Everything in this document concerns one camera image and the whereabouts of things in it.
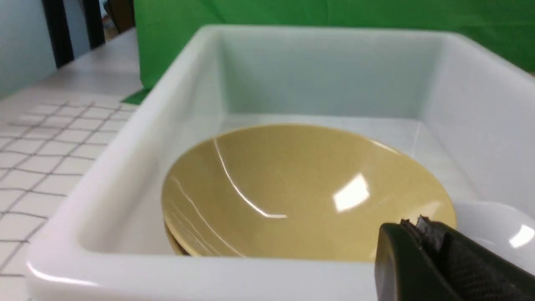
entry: white sink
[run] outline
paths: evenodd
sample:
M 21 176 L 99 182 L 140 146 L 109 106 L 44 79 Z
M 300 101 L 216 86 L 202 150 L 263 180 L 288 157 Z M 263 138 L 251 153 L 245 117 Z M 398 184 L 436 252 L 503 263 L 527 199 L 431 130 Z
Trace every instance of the white sink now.
M 206 27 L 31 245 L 30 293 L 39 301 L 375 300 L 372 264 L 173 255 L 159 200 L 172 162 L 221 131 L 272 122 L 340 127 L 411 155 L 452 197 L 461 231 L 514 259 L 525 247 L 508 239 L 522 232 L 519 222 L 533 229 L 535 216 L 534 95 L 527 73 L 456 34 Z M 524 220 L 486 210 L 488 202 Z

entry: black door frame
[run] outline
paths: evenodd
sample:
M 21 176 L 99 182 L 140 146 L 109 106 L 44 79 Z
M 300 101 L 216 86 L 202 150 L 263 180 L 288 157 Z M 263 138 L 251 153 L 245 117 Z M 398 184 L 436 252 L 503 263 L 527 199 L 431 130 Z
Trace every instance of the black door frame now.
M 65 6 L 63 5 L 63 0 L 41 0 L 41 2 L 43 4 L 44 15 L 47 19 L 48 33 L 50 35 L 56 67 L 61 68 L 74 60 Z M 105 42 L 100 3 L 98 0 L 82 0 L 82 6 L 83 15 L 86 20 L 89 47 L 93 50 Z

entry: countertop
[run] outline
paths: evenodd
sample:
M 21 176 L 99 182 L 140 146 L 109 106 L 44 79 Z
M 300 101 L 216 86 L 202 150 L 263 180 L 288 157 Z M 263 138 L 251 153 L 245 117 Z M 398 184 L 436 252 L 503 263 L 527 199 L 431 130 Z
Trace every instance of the countertop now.
M 28 301 L 25 254 L 129 119 L 141 89 L 136 31 L 0 101 L 0 301 Z

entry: yellow bowl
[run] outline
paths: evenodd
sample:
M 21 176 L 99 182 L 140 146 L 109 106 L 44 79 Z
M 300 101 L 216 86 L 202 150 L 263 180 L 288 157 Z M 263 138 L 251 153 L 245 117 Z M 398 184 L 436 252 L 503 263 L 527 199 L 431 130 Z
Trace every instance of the yellow bowl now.
M 456 226 L 410 157 L 353 133 L 268 125 L 209 139 L 167 174 L 164 219 L 193 256 L 373 261 L 379 226 L 422 214 Z
M 169 244 L 171 245 L 171 248 L 173 248 L 173 251 L 177 255 L 188 255 L 186 254 L 186 252 L 184 252 L 182 247 L 178 244 L 177 240 L 174 239 L 173 235 L 169 231 L 169 227 L 166 224 L 164 225 L 164 228 L 165 228 L 165 235 L 167 236 L 167 240 L 169 240 Z

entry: grid tablecloth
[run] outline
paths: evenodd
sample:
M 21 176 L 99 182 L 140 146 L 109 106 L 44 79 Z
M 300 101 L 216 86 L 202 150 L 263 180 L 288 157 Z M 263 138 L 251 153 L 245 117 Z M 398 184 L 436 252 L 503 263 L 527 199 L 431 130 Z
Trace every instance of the grid tablecloth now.
M 28 245 L 135 111 L 46 103 L 0 125 L 0 301 L 28 301 Z

